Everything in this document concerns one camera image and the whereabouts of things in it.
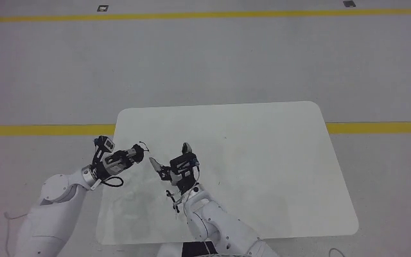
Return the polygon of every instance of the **rectangular table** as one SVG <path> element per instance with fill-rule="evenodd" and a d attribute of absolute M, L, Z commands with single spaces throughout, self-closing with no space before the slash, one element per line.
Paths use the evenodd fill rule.
<path fill-rule="evenodd" d="M 200 180 L 226 210 L 262 238 L 351 235 L 358 229 L 333 145 L 312 102 L 126 109 L 116 150 L 144 141 L 169 165 L 188 142 Z M 176 217 L 148 157 L 123 172 L 125 185 L 104 187 L 98 217 L 101 244 L 193 241 Z"/>

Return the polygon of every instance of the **wire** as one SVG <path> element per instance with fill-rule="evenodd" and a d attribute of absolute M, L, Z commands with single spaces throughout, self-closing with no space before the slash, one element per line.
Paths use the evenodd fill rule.
<path fill-rule="evenodd" d="M 7 257 L 11 257 L 10 252 L 8 251 L 8 240 L 10 239 L 10 221 L 21 218 L 21 217 L 24 217 L 26 215 L 27 215 L 27 213 L 23 214 L 23 215 L 20 215 L 20 216 L 17 216 L 17 217 L 10 217 L 10 216 L 8 216 L 7 211 L 4 213 L 4 217 L 7 219 L 6 242 L 4 243 L 4 250 L 6 251 Z"/>
<path fill-rule="evenodd" d="M 204 240 L 203 242 L 204 242 L 204 244 L 205 244 L 205 248 L 207 248 L 208 254 L 211 254 L 211 253 L 210 253 L 210 249 L 208 249 L 208 245 L 207 245 L 206 241 Z"/>
<path fill-rule="evenodd" d="M 184 206 L 186 205 L 186 202 L 188 201 L 188 198 L 190 197 L 191 191 L 193 191 L 194 187 L 197 185 L 197 182 L 198 182 L 198 180 L 199 180 L 199 178 L 200 178 L 200 168 L 199 168 L 198 166 L 196 166 L 196 167 L 197 167 L 198 177 L 197 177 L 196 181 L 194 182 L 194 185 L 190 188 L 189 191 L 185 192 L 185 193 L 181 196 L 181 198 L 183 198 L 183 197 L 186 196 L 186 194 L 188 195 L 186 201 L 185 201 L 185 202 L 183 203 L 183 205 L 182 205 L 182 210 L 183 210 L 185 216 L 187 216 L 187 215 L 186 215 L 186 209 L 184 208 Z"/>
<path fill-rule="evenodd" d="M 342 253 L 342 252 L 341 252 L 340 250 L 338 250 L 337 248 L 331 248 L 331 249 L 329 250 L 329 252 L 328 252 L 328 257 L 331 257 L 331 252 L 332 252 L 333 250 L 334 250 L 334 251 L 337 251 L 338 253 L 340 253 L 342 257 L 345 257 L 344 253 Z"/>
<path fill-rule="evenodd" d="M 120 181 L 120 184 L 109 184 L 109 183 L 107 183 L 107 181 L 110 181 L 110 180 L 112 180 L 112 179 L 117 179 L 117 180 L 119 180 L 119 181 Z M 104 184 L 104 185 L 106 185 L 106 186 L 110 186 L 111 188 L 119 188 L 120 186 L 124 185 L 124 180 L 123 180 L 122 178 L 120 178 L 120 177 L 114 176 L 114 177 L 109 177 L 108 179 L 106 179 L 105 181 L 102 181 L 101 183 Z"/>
<path fill-rule="evenodd" d="M 147 149 L 147 150 L 144 150 L 144 149 L 143 149 L 144 152 L 150 152 L 150 150 L 148 149 L 146 143 L 144 143 L 144 142 L 142 142 L 142 141 L 139 141 L 139 143 L 142 143 L 142 144 L 144 144 L 144 145 L 146 146 L 146 149 Z"/>

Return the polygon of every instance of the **black square marker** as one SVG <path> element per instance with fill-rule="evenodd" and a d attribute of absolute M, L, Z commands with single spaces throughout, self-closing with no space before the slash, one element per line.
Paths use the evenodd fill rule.
<path fill-rule="evenodd" d="M 108 9 L 109 9 L 108 5 L 99 5 L 97 12 L 107 12 Z"/>
<path fill-rule="evenodd" d="M 342 1 L 345 7 L 355 7 L 354 1 Z"/>

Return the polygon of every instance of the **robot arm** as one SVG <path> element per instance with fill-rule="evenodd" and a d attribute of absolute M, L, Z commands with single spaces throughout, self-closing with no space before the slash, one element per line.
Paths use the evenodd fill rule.
<path fill-rule="evenodd" d="M 200 172 L 200 164 L 187 143 L 183 144 L 182 155 L 171 160 L 170 166 L 163 166 L 154 158 L 150 158 L 150 162 L 162 180 L 170 181 L 179 188 L 179 200 L 174 199 L 177 193 L 171 194 L 167 191 L 167 196 L 173 200 L 173 208 L 177 213 L 178 205 L 183 205 L 189 230 L 196 241 L 210 239 L 219 254 L 278 256 L 260 240 L 253 228 L 228 214 L 198 183 L 198 178 L 194 178 L 193 169 L 197 168 Z"/>
<path fill-rule="evenodd" d="M 108 184 L 113 176 L 140 163 L 144 157 L 144 150 L 134 145 L 103 158 L 103 154 L 113 151 L 114 143 L 100 136 L 94 144 L 97 151 L 92 164 L 71 175 L 56 174 L 44 182 L 40 198 L 20 228 L 15 257 L 57 256 L 73 233 L 86 192 L 95 190 L 99 184 Z"/>

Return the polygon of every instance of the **yellow stripe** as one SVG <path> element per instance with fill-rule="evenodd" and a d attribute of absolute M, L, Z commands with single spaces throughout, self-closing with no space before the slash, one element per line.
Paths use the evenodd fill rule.
<path fill-rule="evenodd" d="M 0 17 L 0 22 L 35 21 L 118 21 L 148 19 L 205 19 L 245 17 L 309 17 L 309 16 L 358 16 L 358 15 L 411 15 L 411 9 L 348 9 L 348 10 L 290 10 L 255 12 L 182 12 L 182 13 L 123 13 L 62 16 L 9 16 Z"/>
<path fill-rule="evenodd" d="M 330 134 L 401 134 L 411 133 L 411 122 L 327 123 Z"/>
<path fill-rule="evenodd" d="M 0 136 L 90 136 L 113 135 L 115 124 L 0 126 Z"/>
<path fill-rule="evenodd" d="M 330 134 L 411 133 L 411 122 L 326 123 Z M 0 136 L 96 136 L 113 135 L 115 124 L 0 126 Z"/>

